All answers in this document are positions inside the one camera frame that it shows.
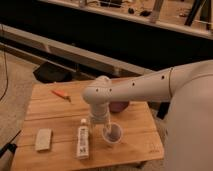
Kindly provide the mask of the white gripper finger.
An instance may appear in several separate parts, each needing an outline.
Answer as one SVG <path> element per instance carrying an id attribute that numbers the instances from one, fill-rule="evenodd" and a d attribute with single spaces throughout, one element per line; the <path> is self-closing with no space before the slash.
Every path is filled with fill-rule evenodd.
<path id="1" fill-rule="evenodd" d="M 111 123 L 104 125 L 104 130 L 105 130 L 106 134 L 110 134 L 112 132 L 112 126 L 111 125 L 112 125 Z"/>
<path id="2" fill-rule="evenodd" d="M 89 122 L 89 123 L 87 124 L 87 126 L 88 126 L 89 134 L 92 134 L 92 133 L 93 133 L 93 129 L 94 129 L 93 124 Z"/>

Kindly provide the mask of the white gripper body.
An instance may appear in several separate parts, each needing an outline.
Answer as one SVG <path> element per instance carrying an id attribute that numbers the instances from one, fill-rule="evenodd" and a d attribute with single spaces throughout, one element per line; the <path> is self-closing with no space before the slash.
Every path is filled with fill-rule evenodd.
<path id="1" fill-rule="evenodd" d="M 108 104 L 90 106 L 89 120 L 92 125 L 107 124 L 109 122 L 109 116 Z"/>

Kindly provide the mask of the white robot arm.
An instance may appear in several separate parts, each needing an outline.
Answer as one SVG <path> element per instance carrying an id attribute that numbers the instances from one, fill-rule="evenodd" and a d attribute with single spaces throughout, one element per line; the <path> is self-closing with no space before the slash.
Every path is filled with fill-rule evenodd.
<path id="1" fill-rule="evenodd" d="M 110 102 L 168 102 L 165 171 L 213 171 L 213 60 L 179 65 L 112 83 L 96 78 L 83 92 L 91 117 Z"/>

